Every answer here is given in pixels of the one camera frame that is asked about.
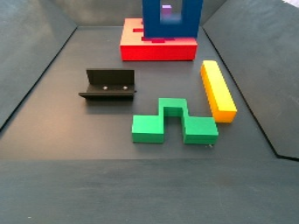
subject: gray floor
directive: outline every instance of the gray floor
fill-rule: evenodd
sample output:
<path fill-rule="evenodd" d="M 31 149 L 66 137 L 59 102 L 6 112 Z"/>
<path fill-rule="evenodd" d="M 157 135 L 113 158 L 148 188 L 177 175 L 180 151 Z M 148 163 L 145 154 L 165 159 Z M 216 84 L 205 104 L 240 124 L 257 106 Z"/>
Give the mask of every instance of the gray floor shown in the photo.
<path fill-rule="evenodd" d="M 3 159 L 273 158 L 220 57 L 200 30 L 194 61 L 122 62 L 121 27 L 78 28 L 0 136 Z M 237 105 L 232 124 L 218 124 L 214 146 L 182 144 L 178 119 L 166 120 L 164 144 L 132 143 L 132 115 L 156 115 L 157 98 L 188 100 L 192 116 L 210 116 L 198 75 L 216 60 Z M 85 68 L 134 69 L 133 102 L 88 102 Z"/>
<path fill-rule="evenodd" d="M 299 164 L 278 160 L 200 30 L 193 62 L 125 62 L 120 27 L 78 28 L 0 137 L 0 220 L 23 223 L 293 223 Z M 177 119 L 164 144 L 132 144 L 132 114 L 184 97 L 209 116 L 198 76 L 216 60 L 237 104 L 213 147 L 182 145 Z M 133 103 L 85 102 L 86 67 L 132 67 Z"/>
<path fill-rule="evenodd" d="M 5 224 L 296 224 L 296 162 L 237 159 L 0 163 Z"/>

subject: toy block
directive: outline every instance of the toy block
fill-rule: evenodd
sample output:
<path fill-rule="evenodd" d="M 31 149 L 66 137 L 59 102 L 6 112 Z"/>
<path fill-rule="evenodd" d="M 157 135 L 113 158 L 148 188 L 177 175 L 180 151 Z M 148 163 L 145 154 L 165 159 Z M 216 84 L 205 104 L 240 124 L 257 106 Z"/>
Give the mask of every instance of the toy block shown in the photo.
<path fill-rule="evenodd" d="M 134 143 L 164 142 L 164 120 L 158 115 L 133 115 L 132 138 Z"/>
<path fill-rule="evenodd" d="M 208 96 L 212 117 L 216 123 L 230 123 L 237 109 L 216 61 L 202 61 L 200 76 Z"/>
<path fill-rule="evenodd" d="M 146 38 L 197 38 L 202 0 L 181 0 L 180 19 L 161 19 L 161 0 L 142 0 L 144 36 Z"/>
<path fill-rule="evenodd" d="M 160 98 L 158 115 L 133 115 L 132 138 L 134 143 L 164 142 L 164 117 L 181 118 L 182 142 L 185 144 L 214 144 L 218 132 L 212 117 L 188 114 L 185 99 Z"/>
<path fill-rule="evenodd" d="M 120 40 L 121 60 L 193 60 L 194 38 L 145 38 L 141 18 L 126 18 Z"/>
<path fill-rule="evenodd" d="M 214 144 L 218 131 L 212 117 L 184 118 L 182 141 L 185 144 Z"/>

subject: green block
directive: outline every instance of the green block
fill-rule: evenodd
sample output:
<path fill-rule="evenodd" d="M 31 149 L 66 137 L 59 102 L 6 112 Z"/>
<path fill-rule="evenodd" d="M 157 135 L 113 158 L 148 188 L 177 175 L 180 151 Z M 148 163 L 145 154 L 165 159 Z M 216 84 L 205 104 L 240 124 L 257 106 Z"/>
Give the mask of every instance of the green block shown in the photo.
<path fill-rule="evenodd" d="M 164 142 L 164 120 L 158 115 L 134 115 L 132 125 L 134 143 Z"/>
<path fill-rule="evenodd" d="M 212 117 L 184 117 L 182 142 L 185 144 L 214 144 L 218 137 Z"/>
<path fill-rule="evenodd" d="M 185 144 L 214 144 L 218 132 L 212 117 L 189 116 L 185 99 L 160 98 L 158 115 L 134 115 L 132 138 L 134 143 L 164 142 L 164 117 L 181 118 L 182 142 Z"/>

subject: gray wall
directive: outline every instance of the gray wall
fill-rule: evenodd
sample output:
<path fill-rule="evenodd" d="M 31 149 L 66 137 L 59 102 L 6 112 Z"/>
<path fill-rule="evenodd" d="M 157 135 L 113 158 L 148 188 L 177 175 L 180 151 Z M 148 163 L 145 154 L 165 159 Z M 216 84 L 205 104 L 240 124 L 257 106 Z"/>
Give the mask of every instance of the gray wall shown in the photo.
<path fill-rule="evenodd" d="M 202 28 L 277 155 L 299 158 L 299 10 L 228 0 Z"/>
<path fill-rule="evenodd" d="M 47 0 L 0 0 L 0 128 L 74 29 Z"/>
<path fill-rule="evenodd" d="M 51 0 L 77 25 L 122 25 L 124 18 L 141 17 L 141 0 Z M 226 0 L 204 0 L 204 24 Z"/>

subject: red block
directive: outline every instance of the red block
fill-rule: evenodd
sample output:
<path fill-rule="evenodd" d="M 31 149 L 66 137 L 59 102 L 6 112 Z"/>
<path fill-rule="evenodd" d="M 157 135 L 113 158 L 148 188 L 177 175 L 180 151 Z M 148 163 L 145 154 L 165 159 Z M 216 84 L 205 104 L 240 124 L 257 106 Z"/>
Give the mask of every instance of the red block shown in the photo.
<path fill-rule="evenodd" d="M 142 19 L 125 19 L 121 60 L 193 60 L 196 49 L 194 38 L 144 38 Z"/>

